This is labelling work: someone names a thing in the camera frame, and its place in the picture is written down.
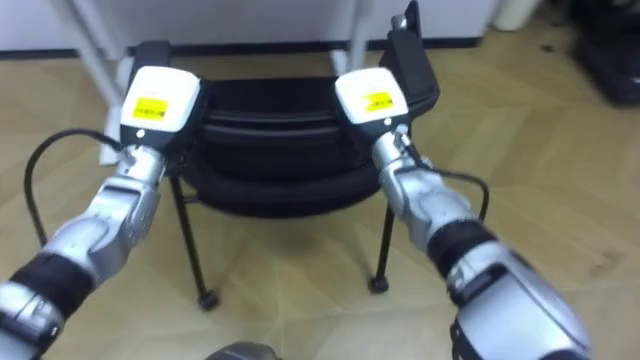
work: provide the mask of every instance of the chair caster wheel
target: chair caster wheel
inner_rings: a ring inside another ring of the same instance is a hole
[[[204,296],[198,298],[198,305],[204,311],[211,311],[215,309],[220,304],[220,299],[218,299],[218,295],[213,291],[207,291]]]
[[[386,277],[378,279],[376,277],[371,278],[369,281],[369,291],[372,294],[383,294],[389,290],[389,280]]]

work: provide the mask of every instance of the yellow label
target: yellow label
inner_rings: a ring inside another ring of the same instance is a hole
[[[136,119],[162,121],[167,112],[169,102],[159,99],[139,98],[133,109],[133,117]]]
[[[393,100],[391,99],[391,95],[386,92],[370,94],[365,96],[365,99],[367,99],[368,113],[393,107]]]

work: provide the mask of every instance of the light wood floor panel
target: light wood floor panel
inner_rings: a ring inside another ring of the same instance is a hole
[[[534,22],[482,47],[429,56],[442,97],[415,122],[419,149],[492,187],[488,223],[583,316],[596,359],[640,353],[640,110],[615,109],[567,56],[572,35]],[[557,52],[547,53],[549,44]],[[379,54],[372,54],[374,64]],[[178,59],[214,78],[323,75],[325,54]],[[0,277],[37,241],[21,182],[31,151],[71,126],[101,128],[106,108],[77,60],[0,62]],[[71,139],[42,158],[35,188],[52,232],[82,211],[112,169]],[[476,189],[453,184],[474,206]],[[448,359],[449,305],[437,272],[397,227],[391,290],[371,296],[385,201],[295,221],[189,207],[203,269],[222,295],[204,314],[170,197],[126,269],[87,300],[50,359],[201,359],[238,340],[286,359]]]

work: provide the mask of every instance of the robotic arm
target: robotic arm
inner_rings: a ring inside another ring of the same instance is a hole
[[[447,283],[459,312],[451,327],[455,360],[589,357],[589,338],[559,294],[499,242],[430,165],[416,164],[403,93],[386,69],[342,76],[336,94],[345,126],[372,149],[382,189],[411,241]]]
[[[167,161],[181,156],[197,125],[201,91],[185,71],[137,73],[123,105],[125,149],[115,174],[82,215],[0,284],[0,359],[39,358],[87,296],[122,270],[153,222]]]

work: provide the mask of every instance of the black baseboard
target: black baseboard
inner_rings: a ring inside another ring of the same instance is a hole
[[[463,49],[480,45],[482,38],[437,38],[422,41],[425,49]],[[369,50],[384,50],[387,40],[372,40]],[[294,43],[222,44],[222,45],[175,45],[173,56],[213,56],[213,55],[254,55],[254,54],[294,54],[326,52],[346,49],[347,41],[314,41]],[[78,54],[73,49],[0,51],[0,60],[37,60],[74,58]]]

